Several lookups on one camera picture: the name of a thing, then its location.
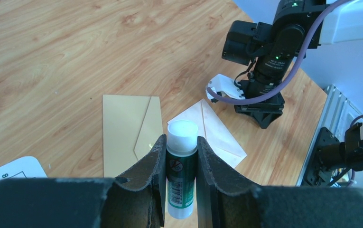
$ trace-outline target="yellow envelope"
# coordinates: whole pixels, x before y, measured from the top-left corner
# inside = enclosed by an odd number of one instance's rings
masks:
[[[190,120],[198,125],[198,135],[206,138],[212,150],[233,168],[247,156],[208,103],[202,99],[168,122]]]
[[[103,175],[116,177],[163,134],[157,96],[103,95]]]

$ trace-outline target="barcode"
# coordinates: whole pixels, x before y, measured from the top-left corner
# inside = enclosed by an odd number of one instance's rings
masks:
[[[174,206],[183,206],[183,183],[182,182],[169,182],[170,188],[170,202]]]

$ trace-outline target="white cap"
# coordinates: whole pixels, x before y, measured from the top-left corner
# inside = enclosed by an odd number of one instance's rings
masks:
[[[189,156],[196,151],[198,126],[188,120],[177,120],[168,125],[168,150],[176,156]]]

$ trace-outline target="white card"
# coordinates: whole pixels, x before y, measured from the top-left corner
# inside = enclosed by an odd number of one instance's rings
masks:
[[[46,178],[39,161],[32,156],[25,156],[0,167],[0,180],[6,178]]]

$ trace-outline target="glue stick label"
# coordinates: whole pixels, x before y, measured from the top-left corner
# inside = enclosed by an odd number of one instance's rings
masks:
[[[197,156],[197,152],[188,157],[166,154],[168,201],[175,208],[187,208],[194,202]]]

